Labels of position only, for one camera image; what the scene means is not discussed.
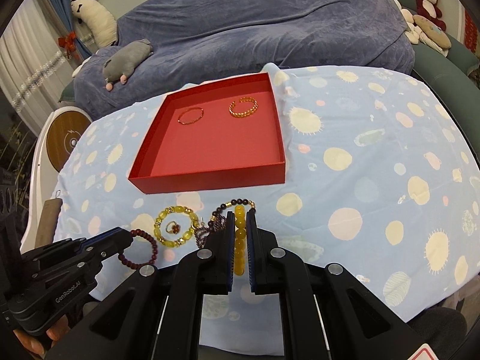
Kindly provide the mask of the person's hand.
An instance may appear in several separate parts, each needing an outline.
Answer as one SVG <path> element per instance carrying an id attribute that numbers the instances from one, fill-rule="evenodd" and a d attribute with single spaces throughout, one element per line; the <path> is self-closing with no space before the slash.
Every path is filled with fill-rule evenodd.
<path id="1" fill-rule="evenodd" d="M 43 357 L 67 333 L 70 332 L 68 317 L 63 315 L 41 336 L 31 336 L 22 329 L 14 329 L 13 333 L 21 345 L 30 353 Z"/>

